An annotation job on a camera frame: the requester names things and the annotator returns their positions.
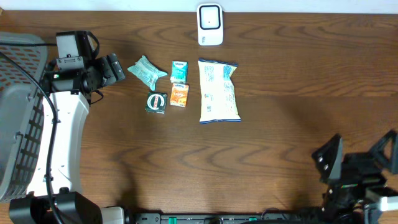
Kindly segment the light teal crinkled packet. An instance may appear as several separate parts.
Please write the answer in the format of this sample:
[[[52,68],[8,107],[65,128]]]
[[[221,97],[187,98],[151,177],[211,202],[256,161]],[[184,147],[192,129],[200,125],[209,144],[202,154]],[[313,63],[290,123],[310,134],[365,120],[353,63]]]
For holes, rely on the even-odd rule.
[[[145,55],[134,65],[128,67],[127,70],[140,79],[152,91],[155,91],[158,79],[167,76],[166,72],[155,67]]]

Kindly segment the dark green square packet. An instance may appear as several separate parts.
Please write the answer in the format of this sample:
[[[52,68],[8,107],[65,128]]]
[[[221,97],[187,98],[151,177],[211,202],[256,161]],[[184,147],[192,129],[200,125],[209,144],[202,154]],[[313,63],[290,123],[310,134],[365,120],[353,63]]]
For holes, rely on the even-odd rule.
[[[167,94],[149,92],[146,101],[145,110],[148,113],[164,114],[167,106]]]

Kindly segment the teal tissue pack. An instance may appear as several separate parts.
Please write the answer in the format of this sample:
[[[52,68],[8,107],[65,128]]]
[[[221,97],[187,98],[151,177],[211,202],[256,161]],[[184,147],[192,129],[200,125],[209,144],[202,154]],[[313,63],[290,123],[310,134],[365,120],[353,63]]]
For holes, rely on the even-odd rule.
[[[187,70],[188,63],[181,61],[173,61],[172,62],[172,73],[170,76],[170,81],[172,83],[183,83],[185,84],[187,81]]]

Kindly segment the orange white tissue pack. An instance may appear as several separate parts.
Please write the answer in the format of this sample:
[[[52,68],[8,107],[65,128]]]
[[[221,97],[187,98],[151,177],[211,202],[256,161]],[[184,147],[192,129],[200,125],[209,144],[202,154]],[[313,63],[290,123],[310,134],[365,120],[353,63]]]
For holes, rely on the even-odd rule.
[[[170,94],[170,104],[172,106],[186,107],[189,92],[189,85],[174,83]]]

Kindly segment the cream snack bag blue trim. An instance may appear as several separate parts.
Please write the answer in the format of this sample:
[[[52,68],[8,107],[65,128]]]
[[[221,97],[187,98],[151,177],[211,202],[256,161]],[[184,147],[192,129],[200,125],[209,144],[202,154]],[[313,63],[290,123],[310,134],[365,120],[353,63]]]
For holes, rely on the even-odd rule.
[[[231,77],[238,64],[200,58],[200,123],[240,122]]]

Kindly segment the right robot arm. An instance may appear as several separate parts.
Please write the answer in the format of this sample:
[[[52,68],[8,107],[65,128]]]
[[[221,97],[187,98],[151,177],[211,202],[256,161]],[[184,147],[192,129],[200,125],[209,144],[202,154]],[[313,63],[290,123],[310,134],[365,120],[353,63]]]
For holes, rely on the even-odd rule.
[[[302,223],[377,223],[383,212],[397,210],[397,191],[382,174],[397,174],[397,131],[387,132],[368,152],[349,154],[336,134],[312,159],[328,189],[320,207],[300,211]]]

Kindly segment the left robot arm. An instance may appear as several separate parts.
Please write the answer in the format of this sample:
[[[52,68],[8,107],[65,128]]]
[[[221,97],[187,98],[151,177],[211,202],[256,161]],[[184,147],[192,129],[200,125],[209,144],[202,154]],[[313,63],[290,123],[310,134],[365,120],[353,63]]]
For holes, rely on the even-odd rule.
[[[128,223],[82,193],[81,139],[91,96],[125,75],[89,31],[56,34],[58,57],[29,34],[1,34],[1,201],[13,223]]]

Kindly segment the white barcode scanner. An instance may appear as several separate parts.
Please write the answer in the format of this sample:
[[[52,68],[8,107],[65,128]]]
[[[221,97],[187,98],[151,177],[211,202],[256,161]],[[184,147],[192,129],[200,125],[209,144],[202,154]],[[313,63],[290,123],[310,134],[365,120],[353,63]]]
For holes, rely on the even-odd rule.
[[[198,43],[202,46],[223,43],[223,10],[217,3],[204,3],[197,7]]]

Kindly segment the grey plastic mesh basket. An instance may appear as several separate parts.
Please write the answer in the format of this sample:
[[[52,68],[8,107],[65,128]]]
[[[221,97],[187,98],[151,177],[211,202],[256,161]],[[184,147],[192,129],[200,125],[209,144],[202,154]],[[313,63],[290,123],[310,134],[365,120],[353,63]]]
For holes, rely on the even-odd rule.
[[[1,52],[36,80],[42,78],[48,50],[32,34],[1,33]],[[24,197],[39,158],[43,96],[8,60],[1,59],[1,202]]]

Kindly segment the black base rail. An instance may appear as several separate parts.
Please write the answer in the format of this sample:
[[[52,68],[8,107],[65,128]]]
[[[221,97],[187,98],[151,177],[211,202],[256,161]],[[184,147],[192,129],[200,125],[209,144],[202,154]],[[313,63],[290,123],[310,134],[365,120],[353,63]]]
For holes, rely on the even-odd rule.
[[[171,214],[137,213],[138,224],[240,224],[240,223],[305,223],[302,218],[288,213],[261,214]]]

